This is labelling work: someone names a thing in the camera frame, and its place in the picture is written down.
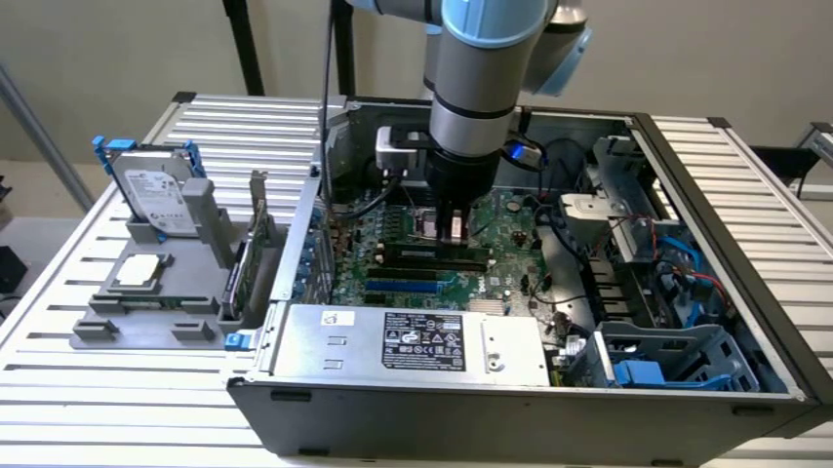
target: robotic arm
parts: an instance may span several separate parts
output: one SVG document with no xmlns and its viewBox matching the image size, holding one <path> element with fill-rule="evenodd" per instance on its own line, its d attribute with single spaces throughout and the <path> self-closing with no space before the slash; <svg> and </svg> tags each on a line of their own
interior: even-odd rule
<svg viewBox="0 0 833 468">
<path fill-rule="evenodd" d="M 424 82 L 433 101 L 425 181 L 437 196 L 437 239 L 464 243 L 471 204 L 495 181 L 518 94 L 558 96 L 590 41 L 580 0 L 349 3 L 428 25 Z M 385 129 L 384 135 L 396 132 Z M 384 145 L 408 147 L 392 140 Z M 384 161 L 377 164 L 388 169 Z"/>
</svg>

